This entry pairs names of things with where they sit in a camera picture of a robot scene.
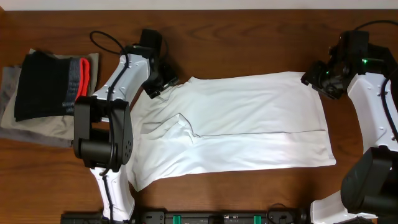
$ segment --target beige folded cloth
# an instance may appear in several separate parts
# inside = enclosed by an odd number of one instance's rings
[[[53,55],[59,59],[62,58],[80,58],[84,57],[90,61],[90,84],[88,87],[88,95],[92,95],[95,91],[95,86],[98,77],[98,64],[100,55],[98,53],[84,55]],[[34,118],[25,121],[16,122],[14,117],[15,99],[17,96],[17,88],[12,95],[4,115],[1,120],[0,126],[2,128],[20,129],[26,131],[32,131],[39,133],[44,136],[56,137],[61,139],[73,140],[73,116],[51,116],[45,118]]]

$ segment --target folded clothing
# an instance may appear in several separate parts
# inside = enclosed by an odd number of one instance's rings
[[[86,56],[81,55],[49,55],[53,58],[86,58],[90,62],[90,80],[89,86],[87,89],[87,95],[90,96],[95,91],[95,86],[97,82],[98,76],[98,64],[100,55],[98,53],[89,54]],[[47,137],[55,137],[59,139],[67,139],[73,140],[73,116],[51,116],[44,118],[34,118],[28,119],[25,121],[16,122],[14,117],[14,106],[16,95],[18,92],[17,81],[19,78],[13,79],[15,82],[12,85],[15,86],[14,94],[12,94],[9,103],[6,106],[6,110],[4,111],[4,115],[1,119],[1,127],[6,129],[18,129],[30,131],[33,133],[41,134]]]
[[[4,67],[2,70],[0,89],[0,120],[2,120],[6,106],[16,90],[20,73],[21,68],[19,67]],[[71,140],[48,137],[32,131],[14,128],[0,127],[0,138],[32,142],[46,146],[70,147],[72,145]]]
[[[136,190],[167,177],[336,163],[318,92],[303,73],[199,80],[142,93],[131,111],[127,177]]]
[[[19,77],[14,111],[16,121],[72,115],[79,92],[86,95],[89,82],[84,80],[89,77],[81,73],[84,70],[80,68],[82,60],[86,59],[57,59],[42,52],[27,55]]]

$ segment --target black folded cloth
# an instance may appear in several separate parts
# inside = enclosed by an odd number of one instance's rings
[[[15,100],[16,121],[73,115],[80,84],[80,59],[43,52],[26,55]]]

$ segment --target white t-shirt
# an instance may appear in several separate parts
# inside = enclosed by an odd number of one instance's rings
[[[136,190],[185,174],[329,166],[336,163],[318,93],[284,72],[191,78],[131,111]]]

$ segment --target wood grain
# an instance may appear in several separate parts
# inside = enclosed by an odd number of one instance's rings
[[[328,47],[342,31],[397,15],[393,10],[6,12],[0,17],[0,66],[21,63],[30,48],[68,55],[99,52],[102,86],[118,58],[95,47],[90,31],[102,30],[128,44],[150,27],[167,39],[182,82],[191,76],[304,72],[314,60],[328,59]],[[398,58],[396,27],[382,24],[368,30],[372,43],[389,47]],[[134,192],[137,205],[170,211],[265,210],[276,202],[308,206],[329,196],[340,189],[363,145],[350,100],[322,98],[322,103],[337,165],[163,179]],[[0,223],[58,223],[63,211],[102,207],[94,178],[72,149],[0,142]]]

